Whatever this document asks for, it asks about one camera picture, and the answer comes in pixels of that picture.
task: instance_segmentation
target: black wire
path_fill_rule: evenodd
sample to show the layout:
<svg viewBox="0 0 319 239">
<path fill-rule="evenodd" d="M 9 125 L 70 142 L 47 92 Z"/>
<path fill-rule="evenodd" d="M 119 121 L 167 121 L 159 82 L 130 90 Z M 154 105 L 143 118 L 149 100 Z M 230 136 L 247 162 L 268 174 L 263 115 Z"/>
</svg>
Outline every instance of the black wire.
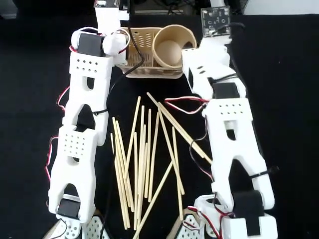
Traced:
<svg viewBox="0 0 319 239">
<path fill-rule="evenodd" d="M 137 44 L 136 44 L 136 42 L 135 42 L 135 40 L 134 40 L 134 37 L 133 37 L 133 34 L 132 34 L 132 30 L 131 30 L 131 25 L 130 25 L 130 22 L 129 22 L 129 21 L 128 21 L 127 25 L 128 25 L 128 31 L 129 31 L 129 34 L 130 34 L 130 37 L 131 37 L 131 41 L 132 41 L 132 43 L 133 43 L 135 49 L 137 50 L 137 52 L 138 52 L 138 54 L 139 54 L 139 56 L 140 56 L 140 58 L 141 58 L 141 61 L 140 61 L 137 65 L 135 65 L 134 67 L 132 67 L 130 70 L 128 70 L 127 72 L 125 72 L 125 73 L 124 73 L 122 76 L 120 76 L 118 79 L 115 80 L 115 83 L 113 84 L 113 86 L 112 86 L 111 89 L 109 90 L 109 94 L 108 94 L 107 99 L 106 99 L 106 108 L 107 108 L 107 109 L 110 109 L 109 106 L 108 106 L 108 102 L 109 102 L 110 94 L 111 94 L 111 92 L 113 91 L 114 87 L 115 87 L 122 79 L 124 79 L 128 74 L 130 74 L 131 72 L 135 71 L 137 68 L 139 68 L 140 66 L 142 66 L 143 63 L 144 63 L 144 60 L 145 60 L 143 54 L 141 53 L 139 47 L 137 46 Z"/>
<path fill-rule="evenodd" d="M 68 229 L 68 225 L 65 221 L 63 221 L 62 219 L 59 219 L 59 221 L 62 221 L 64 224 L 65 224 L 65 230 L 62 234 L 58 235 L 57 237 L 54 237 L 54 238 L 51 238 L 51 239 L 57 239 L 57 238 L 60 238 L 61 236 L 63 236 L 66 232 L 66 230 Z"/>
<path fill-rule="evenodd" d="M 205 117 L 205 135 L 204 135 L 203 137 L 194 139 L 194 140 L 191 142 L 191 144 L 189 145 L 189 154 L 190 154 L 191 159 L 192 159 L 192 160 L 195 162 L 195 164 L 197 165 L 197 167 L 198 167 L 200 170 L 202 170 L 202 171 L 206 172 L 207 174 L 209 174 L 209 175 L 211 176 L 212 181 L 214 181 L 214 179 L 213 179 L 211 173 L 207 172 L 205 169 L 202 168 L 202 166 L 198 163 L 198 161 L 195 159 L 195 157 L 194 157 L 194 155 L 193 155 L 193 153 L 192 153 L 192 145 L 193 145 L 193 143 L 198 142 L 198 141 L 202 141 L 202 140 L 204 140 L 207 136 L 208 136 L 207 118 Z"/>
</svg>

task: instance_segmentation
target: cable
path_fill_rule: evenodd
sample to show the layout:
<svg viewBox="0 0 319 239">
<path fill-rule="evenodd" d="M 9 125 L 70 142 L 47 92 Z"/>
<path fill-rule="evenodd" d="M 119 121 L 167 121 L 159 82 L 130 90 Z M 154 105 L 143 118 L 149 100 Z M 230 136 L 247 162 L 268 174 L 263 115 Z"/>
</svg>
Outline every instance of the cable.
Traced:
<svg viewBox="0 0 319 239">
<path fill-rule="evenodd" d="M 63 98 L 63 96 L 65 95 L 65 93 L 70 89 L 70 86 L 68 86 L 67 88 L 65 88 L 62 93 L 59 95 L 58 99 L 56 100 L 56 104 L 63 110 L 65 111 L 65 106 L 60 105 L 60 101 Z"/>
<path fill-rule="evenodd" d="M 45 174 L 46 174 L 46 176 L 47 176 L 49 181 L 51 181 L 51 177 L 50 177 L 50 173 L 49 173 L 49 170 L 48 170 L 48 166 L 50 165 L 51 156 L 52 156 L 52 141 L 54 139 L 58 139 L 58 138 L 59 138 L 58 136 L 52 136 L 50 138 L 50 141 L 49 141 L 49 151 L 48 151 L 48 154 L 47 154 L 47 160 L 46 160 L 46 164 L 45 164 L 45 167 L 44 167 Z"/>
<path fill-rule="evenodd" d="M 171 102 L 180 101 L 180 100 L 197 101 L 197 102 L 201 102 L 202 104 L 196 110 L 185 111 L 182 108 L 177 107 L 176 105 L 171 103 Z M 206 103 L 208 103 L 209 100 L 205 100 L 205 99 L 202 99 L 200 97 L 195 97 L 195 96 L 183 96 L 183 97 L 178 97 L 178 98 L 166 98 L 164 102 L 165 102 L 165 104 L 167 104 L 168 106 L 172 107 L 175 110 L 181 111 L 181 112 L 188 114 L 188 115 L 193 115 L 193 114 L 200 112 L 206 106 Z"/>
<path fill-rule="evenodd" d="M 65 224 L 65 230 L 64 230 L 64 232 L 61 235 L 53 237 L 53 238 L 50 238 L 50 239 L 58 239 L 58 238 L 60 238 L 61 236 L 63 236 L 65 234 L 66 230 L 68 229 L 68 225 L 67 225 L 67 223 L 65 221 L 63 221 L 62 219 L 59 219 L 59 221 L 62 221 Z"/>
<path fill-rule="evenodd" d="M 214 224 L 211 222 L 211 220 L 209 219 L 209 217 L 204 214 L 203 212 L 201 212 L 198 208 L 196 207 L 192 207 L 192 206 L 188 206 L 187 207 L 190 211 L 192 212 L 196 212 L 199 216 L 202 216 L 203 218 L 205 218 L 205 220 L 208 222 L 209 226 L 212 228 L 212 230 L 214 231 L 217 239 L 221 239 L 220 236 L 219 236 L 219 233 L 216 229 L 216 227 L 214 226 Z"/>
<path fill-rule="evenodd" d="M 130 70 L 128 70 L 127 72 L 125 72 L 125 73 L 124 73 L 122 76 L 120 76 L 118 79 L 115 80 L 115 82 L 114 82 L 114 84 L 112 85 L 111 89 L 109 90 L 109 94 L 108 94 L 108 96 L 107 96 L 107 98 L 106 98 L 106 109 L 107 109 L 107 110 L 109 110 L 109 104 L 108 104 L 108 102 L 109 102 L 109 98 L 110 98 L 111 92 L 113 91 L 114 87 L 115 87 L 122 79 L 124 79 L 128 74 L 130 74 L 131 72 L 135 71 L 137 68 L 139 68 L 140 66 L 142 66 L 143 63 L 144 63 L 144 60 L 145 60 L 145 59 L 144 59 L 144 56 L 142 55 L 142 53 L 141 53 L 139 47 L 137 46 L 137 44 L 136 44 L 136 42 L 135 42 L 135 40 L 134 40 L 134 37 L 133 37 L 133 34 L 132 34 L 132 30 L 131 30 L 131 25 L 130 25 L 130 22 L 129 22 L 129 21 L 128 21 L 128 32 L 129 32 L 129 34 L 130 34 L 130 36 L 131 36 L 132 43 L 133 43 L 135 49 L 137 50 L 137 52 L 138 52 L 138 54 L 139 54 L 139 56 L 140 56 L 140 58 L 141 58 L 141 61 L 140 61 L 137 65 L 135 65 L 134 67 L 132 67 Z"/>
<path fill-rule="evenodd" d="M 208 130 L 207 130 L 207 118 L 205 118 L 205 135 L 204 135 L 203 137 L 201 137 L 201 138 L 194 139 L 194 140 L 192 141 L 192 143 L 189 145 L 189 154 L 190 154 L 191 159 L 192 159 L 192 160 L 195 162 L 195 164 L 197 165 L 197 167 L 198 167 L 204 174 L 206 174 L 206 175 L 210 178 L 210 180 L 213 182 L 213 181 L 214 181 L 214 178 L 213 178 L 213 176 L 211 175 L 211 173 L 207 172 L 205 169 L 203 169 L 203 168 L 200 166 L 200 164 L 199 164 L 199 163 L 197 162 L 197 160 L 194 158 L 194 155 L 193 155 L 193 153 L 192 153 L 192 145 L 193 145 L 193 143 L 205 139 L 205 138 L 207 137 L 207 135 L 208 135 Z"/>
</svg>

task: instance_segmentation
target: red wire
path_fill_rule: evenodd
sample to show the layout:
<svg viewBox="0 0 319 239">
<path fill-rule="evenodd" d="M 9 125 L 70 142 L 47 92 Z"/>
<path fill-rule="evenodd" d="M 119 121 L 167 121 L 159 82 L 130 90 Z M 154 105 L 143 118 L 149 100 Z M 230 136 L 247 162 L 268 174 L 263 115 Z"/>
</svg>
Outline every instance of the red wire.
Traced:
<svg viewBox="0 0 319 239">
<path fill-rule="evenodd" d="M 191 207 L 188 206 L 187 207 L 190 211 L 196 212 L 196 213 L 201 213 L 203 215 L 203 217 L 206 219 L 206 221 L 208 222 L 208 224 L 210 225 L 210 227 L 212 228 L 212 230 L 214 231 L 217 239 L 221 239 L 219 236 L 219 233 L 217 231 L 217 229 L 215 228 L 214 224 L 211 222 L 211 220 L 208 218 L 207 215 L 205 215 L 204 213 L 200 212 L 196 207 Z"/>
<path fill-rule="evenodd" d="M 46 176 L 47 176 L 49 181 L 51 181 L 51 177 L 50 177 L 50 173 L 49 173 L 49 170 L 48 170 L 48 166 L 50 165 L 51 156 L 52 156 L 52 141 L 54 139 L 58 139 L 58 138 L 59 138 L 58 136 L 52 136 L 50 138 L 50 141 L 49 141 L 49 151 L 48 151 L 48 154 L 47 154 L 46 164 L 45 164 L 45 167 L 44 167 L 45 174 L 46 174 Z"/>
<path fill-rule="evenodd" d="M 59 95 L 58 99 L 56 100 L 56 104 L 63 110 L 65 111 L 65 107 L 60 105 L 60 101 L 62 99 L 62 97 L 65 95 L 65 93 L 70 89 L 70 86 L 68 86 L 67 88 L 65 88 L 62 93 Z"/>
</svg>

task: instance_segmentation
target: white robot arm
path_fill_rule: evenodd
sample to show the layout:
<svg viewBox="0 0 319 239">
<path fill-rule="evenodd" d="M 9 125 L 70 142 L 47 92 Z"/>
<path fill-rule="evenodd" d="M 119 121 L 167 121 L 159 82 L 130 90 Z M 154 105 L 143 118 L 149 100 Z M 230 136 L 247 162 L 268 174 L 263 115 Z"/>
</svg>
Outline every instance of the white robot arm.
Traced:
<svg viewBox="0 0 319 239">
<path fill-rule="evenodd" d="M 205 14 L 213 13 L 210 15 L 213 16 L 221 11 L 228 10 L 226 7 L 203 9 L 202 21 Z M 208 34 L 199 48 L 182 52 L 183 73 L 192 92 L 209 100 L 202 115 L 207 120 L 213 157 L 211 187 L 214 194 L 197 198 L 194 206 L 196 211 L 208 215 L 216 228 L 222 228 L 221 235 L 214 232 L 217 238 L 275 239 L 278 237 L 276 220 L 264 213 L 273 208 L 274 194 L 265 160 L 258 149 L 246 88 L 229 67 L 230 56 L 225 46 L 231 41 L 229 30 L 216 34 L 218 32 L 207 30 L 203 24 L 204 36 L 205 31 Z M 250 176 L 253 191 L 231 193 L 228 177 L 234 159 Z M 231 216 L 224 217 L 220 225 L 223 214 Z"/>
</svg>

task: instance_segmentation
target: circuit board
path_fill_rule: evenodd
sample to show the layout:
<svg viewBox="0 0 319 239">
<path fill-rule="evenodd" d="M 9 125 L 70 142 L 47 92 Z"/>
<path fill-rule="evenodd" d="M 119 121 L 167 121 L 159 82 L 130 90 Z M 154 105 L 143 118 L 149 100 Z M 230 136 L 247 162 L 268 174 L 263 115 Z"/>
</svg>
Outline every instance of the circuit board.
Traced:
<svg viewBox="0 0 319 239">
<path fill-rule="evenodd" d="M 209 7 L 201 10 L 203 37 L 212 37 L 212 33 L 230 23 L 229 7 Z M 230 35 L 229 27 L 214 33 L 214 36 Z"/>
</svg>

